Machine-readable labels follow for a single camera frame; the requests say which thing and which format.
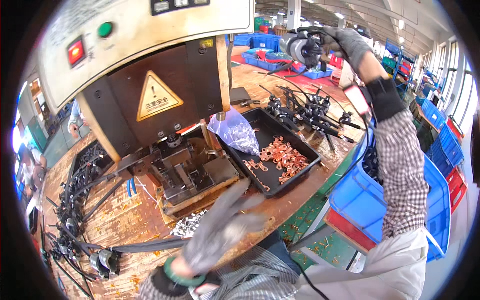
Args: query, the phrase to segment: black wrist strap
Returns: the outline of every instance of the black wrist strap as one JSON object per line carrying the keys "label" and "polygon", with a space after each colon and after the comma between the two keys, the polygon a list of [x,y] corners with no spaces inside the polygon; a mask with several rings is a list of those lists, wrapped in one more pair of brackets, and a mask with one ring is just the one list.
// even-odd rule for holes
{"label": "black wrist strap", "polygon": [[378,77],[366,86],[372,96],[373,110],[378,122],[389,119],[406,108],[396,91],[393,79]]}

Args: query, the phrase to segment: gray work glove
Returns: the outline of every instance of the gray work glove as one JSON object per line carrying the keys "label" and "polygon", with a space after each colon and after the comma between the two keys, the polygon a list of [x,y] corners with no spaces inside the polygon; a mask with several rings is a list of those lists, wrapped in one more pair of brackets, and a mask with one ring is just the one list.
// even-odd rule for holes
{"label": "gray work glove", "polygon": [[260,231],[265,217],[243,214],[260,204],[264,197],[245,197],[250,179],[242,179],[226,190],[200,220],[192,239],[182,249],[182,256],[196,274],[206,274],[248,232]]}
{"label": "gray work glove", "polygon": [[328,45],[330,50],[335,52],[335,56],[345,58],[352,66],[353,70],[358,73],[358,68],[367,52],[373,52],[367,42],[353,28],[336,28],[325,26],[324,31],[327,35],[322,35],[324,45]]}

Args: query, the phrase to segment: machine control panel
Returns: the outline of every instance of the machine control panel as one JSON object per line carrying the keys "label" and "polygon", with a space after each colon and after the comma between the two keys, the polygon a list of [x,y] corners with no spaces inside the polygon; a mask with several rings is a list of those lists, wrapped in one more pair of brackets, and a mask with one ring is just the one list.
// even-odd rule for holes
{"label": "machine control panel", "polygon": [[37,50],[48,106],[57,113],[95,80],[162,48],[252,32],[253,10],[253,0],[65,0]]}
{"label": "machine control panel", "polygon": [[152,16],[175,10],[210,4],[210,0],[151,0]]}

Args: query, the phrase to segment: blue storage bin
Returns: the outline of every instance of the blue storage bin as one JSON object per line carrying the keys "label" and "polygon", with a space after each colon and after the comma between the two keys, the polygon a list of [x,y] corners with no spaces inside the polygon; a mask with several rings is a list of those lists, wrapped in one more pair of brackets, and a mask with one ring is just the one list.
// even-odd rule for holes
{"label": "blue storage bin", "polygon": [[432,102],[425,100],[421,105],[421,110],[430,123],[432,123],[437,129],[442,129],[446,118]]}
{"label": "blue storage bin", "polygon": [[430,91],[434,91],[435,88],[433,86],[430,86],[430,85],[426,85],[423,90],[422,90],[422,93],[425,95],[425,97],[428,97],[428,94],[430,93]]}
{"label": "blue storage bin", "polygon": [[[369,128],[369,144],[373,139]],[[355,152],[356,161],[367,146],[364,136]],[[329,196],[331,207],[361,230],[371,240],[382,240],[383,217],[387,203],[383,198],[383,187],[368,176],[359,162],[332,190]],[[425,156],[424,176],[431,191],[427,196],[427,230],[435,243],[429,239],[427,262],[445,257],[450,235],[450,192],[445,178],[437,167]]]}
{"label": "blue storage bin", "polygon": [[280,36],[276,35],[258,34],[253,36],[253,47],[273,49],[274,52],[278,52],[278,41],[280,38]]}
{"label": "blue storage bin", "polygon": [[279,63],[269,63],[263,60],[259,60],[254,54],[243,52],[241,56],[245,59],[245,62],[249,65],[257,66],[265,70],[273,71],[280,68]]}
{"label": "blue storage bin", "polygon": [[420,97],[420,95],[417,95],[417,96],[415,97],[415,102],[417,102],[418,105],[422,106],[422,104],[423,104],[423,102],[425,101],[425,99],[426,99],[425,97]]}
{"label": "blue storage bin", "polygon": [[250,53],[250,54],[256,54],[257,50],[264,51],[265,53],[274,52],[272,49],[267,49],[267,48],[252,48],[252,49],[247,50],[246,52]]}
{"label": "blue storage bin", "polygon": [[450,162],[454,166],[457,166],[463,159],[463,151],[450,127],[444,126],[438,134],[437,139],[440,140],[442,149]]}
{"label": "blue storage bin", "polygon": [[[300,73],[305,69],[305,66],[302,65],[298,69],[292,66],[292,69],[295,72]],[[308,78],[311,78],[311,79],[318,79],[318,78],[328,77],[328,76],[332,75],[332,72],[333,72],[332,69],[327,68],[327,70],[325,72],[322,72],[322,71],[320,71],[320,72],[305,72],[302,75],[306,76]]]}
{"label": "blue storage bin", "polygon": [[234,46],[250,46],[252,37],[248,34],[246,35],[236,35],[233,41]]}
{"label": "blue storage bin", "polygon": [[448,126],[442,128],[426,155],[444,177],[447,177],[463,159],[462,148]]}
{"label": "blue storage bin", "polygon": [[277,55],[274,55],[275,53],[278,53],[278,52],[268,52],[267,55],[265,55],[265,58],[268,59],[268,60],[287,60],[286,58],[283,58],[283,57],[279,57]]}
{"label": "blue storage bin", "polygon": [[385,43],[385,49],[387,49],[391,54],[397,54],[400,51],[400,47],[393,44],[390,40],[387,40]]}

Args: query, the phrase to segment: person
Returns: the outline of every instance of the person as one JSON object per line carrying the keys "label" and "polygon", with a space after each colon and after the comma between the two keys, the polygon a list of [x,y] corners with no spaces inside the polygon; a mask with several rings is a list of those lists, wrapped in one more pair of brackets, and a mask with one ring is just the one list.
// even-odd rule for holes
{"label": "person", "polygon": [[18,149],[20,165],[22,166],[22,177],[25,182],[25,192],[28,197],[33,195],[36,178],[43,180],[47,171],[47,159],[37,149],[29,150],[25,144]]}
{"label": "person", "polygon": [[[291,263],[285,245],[262,241],[210,271],[260,216],[238,214],[261,202],[246,199],[247,180],[221,195],[200,220],[178,257],[168,258],[144,281],[139,298],[149,299],[418,299],[425,280],[428,242],[424,227],[428,184],[412,115],[372,49],[353,29],[325,27],[325,45],[348,59],[372,95],[380,174],[387,203],[382,241],[360,273],[312,265],[305,275]],[[275,239],[275,233],[266,240]]]}
{"label": "person", "polygon": [[75,99],[72,104],[72,112],[70,114],[70,118],[68,119],[68,132],[72,135],[74,139],[78,138],[78,131],[79,131],[79,128],[77,125],[78,119],[82,120],[83,125],[88,126],[87,122],[85,121],[85,116],[80,110],[80,106],[78,105],[77,99]]}

